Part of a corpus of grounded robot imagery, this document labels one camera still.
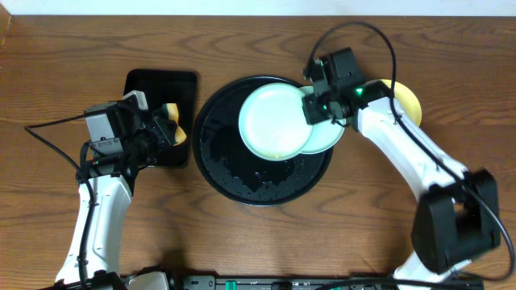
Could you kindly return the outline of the yellow plate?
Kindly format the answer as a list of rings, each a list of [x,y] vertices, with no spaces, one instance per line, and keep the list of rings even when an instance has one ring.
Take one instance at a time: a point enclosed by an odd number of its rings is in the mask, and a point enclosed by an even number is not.
[[[420,126],[422,121],[422,107],[416,95],[408,87],[396,81],[394,85],[394,96],[400,102],[404,113],[416,126]]]

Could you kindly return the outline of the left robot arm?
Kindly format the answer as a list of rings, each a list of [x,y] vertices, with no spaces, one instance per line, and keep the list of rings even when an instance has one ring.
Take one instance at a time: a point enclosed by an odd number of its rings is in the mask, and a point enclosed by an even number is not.
[[[73,164],[80,208],[56,286],[113,288],[121,282],[119,252],[135,179],[162,152],[183,143],[186,135],[175,103],[150,110],[141,101],[109,101],[90,107],[82,117],[89,140]]]

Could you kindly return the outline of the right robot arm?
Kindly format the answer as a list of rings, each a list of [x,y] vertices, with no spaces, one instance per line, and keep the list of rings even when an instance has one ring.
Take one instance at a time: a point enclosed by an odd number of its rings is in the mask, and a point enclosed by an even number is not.
[[[417,97],[399,82],[312,81],[303,102],[309,124],[351,126],[373,142],[400,172],[417,202],[410,257],[393,273],[396,289],[442,288],[475,258],[499,247],[497,183],[482,169],[470,172],[420,128]]]

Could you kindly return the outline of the light blue plate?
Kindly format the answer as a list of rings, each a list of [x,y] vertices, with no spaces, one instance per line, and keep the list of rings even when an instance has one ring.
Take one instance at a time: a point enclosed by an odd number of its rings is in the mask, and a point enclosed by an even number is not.
[[[313,127],[303,113],[305,93],[285,83],[262,85],[243,102],[238,119],[241,139],[248,150],[268,161],[299,155]]]
[[[330,149],[340,140],[344,133],[344,127],[332,124],[331,120],[325,120],[315,125],[309,125],[303,111],[303,104],[300,106],[301,112],[298,114],[295,130],[305,141],[300,153],[304,155],[314,155]]]

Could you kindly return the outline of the green yellow sponge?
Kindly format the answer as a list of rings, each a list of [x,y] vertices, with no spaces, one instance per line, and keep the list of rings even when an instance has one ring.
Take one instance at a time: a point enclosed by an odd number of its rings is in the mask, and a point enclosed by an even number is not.
[[[175,132],[174,132],[174,139],[175,143],[173,146],[178,146],[183,144],[184,141],[186,141],[186,133],[185,131],[179,126],[179,109],[176,103],[165,103],[162,105],[162,110],[164,111],[167,119],[172,122],[173,125],[176,126]]]

